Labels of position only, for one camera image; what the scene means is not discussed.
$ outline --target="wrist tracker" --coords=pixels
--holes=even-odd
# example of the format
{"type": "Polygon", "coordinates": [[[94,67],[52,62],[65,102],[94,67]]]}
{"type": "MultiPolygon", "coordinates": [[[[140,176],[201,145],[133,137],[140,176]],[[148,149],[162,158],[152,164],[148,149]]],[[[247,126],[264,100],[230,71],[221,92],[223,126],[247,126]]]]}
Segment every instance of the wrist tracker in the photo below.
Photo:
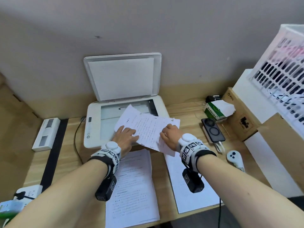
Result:
{"type": "Polygon", "coordinates": [[[199,157],[213,154],[203,142],[197,139],[194,135],[186,133],[178,140],[177,151],[180,152],[181,162],[185,165],[183,178],[192,193],[201,192],[205,185],[199,177],[196,162],[199,157]]]}
{"type": "Polygon", "coordinates": [[[116,142],[108,142],[101,146],[101,149],[96,153],[92,154],[88,161],[97,159],[108,165],[108,172],[104,180],[98,187],[95,197],[99,201],[108,201],[113,193],[116,185],[116,173],[121,158],[121,148],[116,142]]]}

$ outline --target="small white box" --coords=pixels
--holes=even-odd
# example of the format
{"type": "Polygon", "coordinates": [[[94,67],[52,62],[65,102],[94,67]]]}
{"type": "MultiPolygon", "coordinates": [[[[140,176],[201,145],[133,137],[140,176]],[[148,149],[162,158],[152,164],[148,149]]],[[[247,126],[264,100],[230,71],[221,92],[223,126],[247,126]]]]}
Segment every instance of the small white box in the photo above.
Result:
{"type": "Polygon", "coordinates": [[[59,124],[59,118],[45,119],[40,127],[32,150],[37,152],[51,149],[53,147],[59,124]]]}

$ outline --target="hand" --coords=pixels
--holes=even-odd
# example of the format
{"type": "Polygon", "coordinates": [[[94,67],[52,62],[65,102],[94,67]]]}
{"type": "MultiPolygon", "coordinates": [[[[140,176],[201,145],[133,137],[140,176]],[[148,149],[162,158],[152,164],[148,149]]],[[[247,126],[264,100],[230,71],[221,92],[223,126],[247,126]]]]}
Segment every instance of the hand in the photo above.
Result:
{"type": "Polygon", "coordinates": [[[160,135],[161,138],[167,144],[167,146],[171,150],[176,151],[178,140],[183,136],[183,132],[179,128],[177,128],[177,126],[168,124],[165,128],[163,128],[160,135]]]}
{"type": "Polygon", "coordinates": [[[136,142],[139,139],[138,135],[132,136],[132,134],[135,134],[136,130],[125,128],[123,131],[123,129],[124,126],[120,126],[112,139],[112,141],[116,142],[121,148],[121,157],[126,156],[132,148],[132,142],[136,142]]]}

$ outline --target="person's left hand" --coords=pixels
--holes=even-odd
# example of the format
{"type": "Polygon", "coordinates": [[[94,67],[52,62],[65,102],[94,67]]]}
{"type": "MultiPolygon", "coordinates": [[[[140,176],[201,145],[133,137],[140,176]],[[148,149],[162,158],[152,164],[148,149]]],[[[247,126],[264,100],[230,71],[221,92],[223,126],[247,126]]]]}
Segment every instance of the person's left hand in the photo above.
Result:
{"type": "Polygon", "coordinates": [[[132,142],[136,142],[139,139],[138,135],[134,137],[132,136],[132,134],[135,134],[136,130],[125,128],[123,131],[123,129],[124,126],[120,126],[112,139],[112,141],[116,142],[121,148],[122,158],[131,150],[132,142]]]}

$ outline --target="forearm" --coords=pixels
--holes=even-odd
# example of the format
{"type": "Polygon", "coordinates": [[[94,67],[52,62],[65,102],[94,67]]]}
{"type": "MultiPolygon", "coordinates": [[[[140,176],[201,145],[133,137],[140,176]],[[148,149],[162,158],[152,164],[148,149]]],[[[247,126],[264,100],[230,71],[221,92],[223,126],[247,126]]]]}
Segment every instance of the forearm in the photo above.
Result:
{"type": "Polygon", "coordinates": [[[56,181],[29,203],[7,228],[74,227],[80,213],[106,176],[107,170],[107,165],[99,160],[88,161],[56,181]]]}
{"type": "Polygon", "coordinates": [[[304,212],[278,192],[214,155],[197,168],[242,227],[299,227],[304,212]]]}

